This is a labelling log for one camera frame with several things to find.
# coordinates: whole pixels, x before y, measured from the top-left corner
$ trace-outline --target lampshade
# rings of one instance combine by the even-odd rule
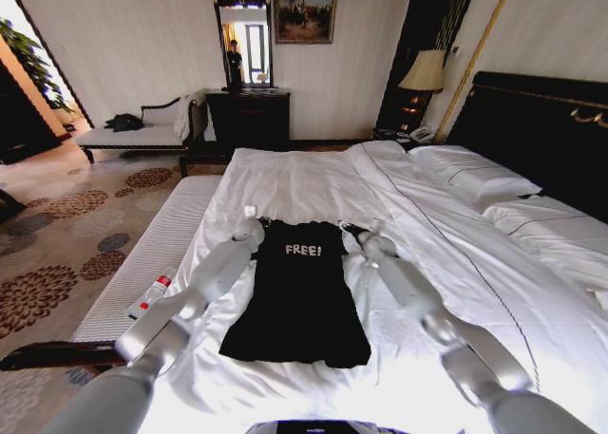
[[[439,92],[444,88],[444,57],[442,49],[420,51],[406,77],[399,87],[411,90],[432,90]]]

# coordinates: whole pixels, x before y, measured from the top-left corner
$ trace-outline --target painting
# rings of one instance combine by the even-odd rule
[[[336,0],[275,0],[277,43],[331,43]]]

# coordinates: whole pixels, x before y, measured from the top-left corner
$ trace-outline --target white bedsheet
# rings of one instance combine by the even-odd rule
[[[318,154],[238,150],[173,290],[186,284],[200,255],[232,233],[248,204],[290,223],[385,220],[400,255],[413,255],[454,313],[494,333],[543,395],[608,432],[605,314],[437,187],[397,144]],[[418,434],[489,430],[484,414],[465,403],[441,368],[440,348],[399,309],[361,255],[345,258],[345,275],[371,344],[365,367],[241,363],[219,355],[225,332],[251,297],[254,272],[252,262],[195,323],[189,350],[156,384],[142,432],[178,426],[180,432],[244,433],[256,422],[289,418],[355,419]]]

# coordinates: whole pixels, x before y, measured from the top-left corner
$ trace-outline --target carpet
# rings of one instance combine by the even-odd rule
[[[0,224],[0,357],[69,340],[181,180],[175,153],[96,151],[95,158],[89,164],[67,140],[0,165],[0,187],[28,206]],[[190,173],[224,169],[195,165]],[[0,434],[38,432],[87,380],[78,368],[0,373]]]

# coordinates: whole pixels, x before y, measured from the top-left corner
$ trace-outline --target telephone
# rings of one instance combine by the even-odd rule
[[[413,130],[409,134],[409,137],[415,142],[432,142],[433,138],[435,138],[435,133],[437,133],[437,130],[424,125],[422,127],[418,127],[416,130]]]

